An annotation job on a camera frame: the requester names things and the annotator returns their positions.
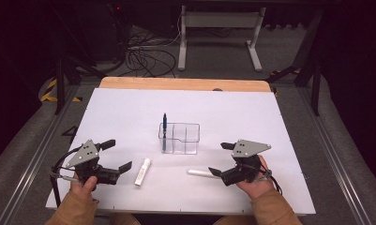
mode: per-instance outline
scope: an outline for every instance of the wire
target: wire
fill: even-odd
[[[130,71],[117,76],[121,77],[132,72],[135,72],[135,76],[138,76],[138,72],[142,71],[142,77],[160,77],[170,73],[175,77],[173,73],[173,69],[176,66],[175,57],[164,50],[149,50],[147,48],[171,45],[178,39],[179,35],[171,41],[168,39],[158,39],[159,37],[159,35],[150,32],[139,32],[131,35],[126,49],[126,67]],[[162,41],[156,44],[152,43],[159,40]],[[160,56],[171,58],[172,62],[169,64],[164,60],[158,59]],[[154,73],[153,70],[161,65],[165,66],[167,69],[165,71]]]

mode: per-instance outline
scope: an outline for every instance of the dark floor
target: dark floor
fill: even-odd
[[[186,69],[175,68],[174,74],[166,77],[261,80],[271,71],[291,64],[305,32],[302,27],[273,31],[263,28],[257,43],[263,72],[254,71],[245,47],[244,41],[252,31],[232,31],[224,38],[194,32],[188,37]],[[178,57],[177,43],[157,48]],[[153,55],[172,62],[169,55]],[[164,69],[167,66],[158,64],[152,71],[160,73]],[[109,75],[126,71],[123,65]],[[140,71],[128,76],[147,74]],[[310,85],[296,88],[294,78],[291,74],[271,85],[278,90],[278,105],[302,171],[308,177],[308,189],[317,211],[316,215],[301,217],[301,221],[319,225],[376,224],[376,179],[340,120],[326,81],[322,80],[320,117],[316,117],[308,108]],[[70,102],[59,115],[54,115],[55,102],[43,102],[8,145],[0,157],[0,224],[43,224],[52,215],[53,210],[45,208],[52,189],[49,170],[70,146],[70,137],[62,133],[80,124],[99,82],[96,77],[83,77],[80,86],[68,86],[68,93],[82,97],[83,101]],[[109,220],[99,217],[96,224],[109,224]]]

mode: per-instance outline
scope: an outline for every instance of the clear plastic container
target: clear plastic container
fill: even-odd
[[[163,124],[158,127],[158,138],[162,153],[197,154],[200,141],[200,125],[186,123],[167,123],[164,133]]]

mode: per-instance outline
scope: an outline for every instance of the white table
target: white table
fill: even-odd
[[[197,155],[162,154],[158,125],[168,121],[197,123],[201,139]],[[238,139],[269,143],[262,153],[283,189],[284,197],[299,215],[315,214],[308,187],[289,135],[271,92],[212,92],[98,88],[88,104],[70,149],[88,139],[94,143],[116,140],[116,146],[100,152],[99,164],[116,169],[132,160],[130,171],[117,185],[98,185],[93,192],[98,210],[134,213],[208,215],[251,214],[248,196],[221,180],[192,176],[188,169],[208,167],[228,170],[234,166],[231,151],[220,143]],[[152,165],[143,185],[134,185],[144,158]],[[58,180],[61,199],[69,182]],[[47,207],[55,208],[53,193]]]

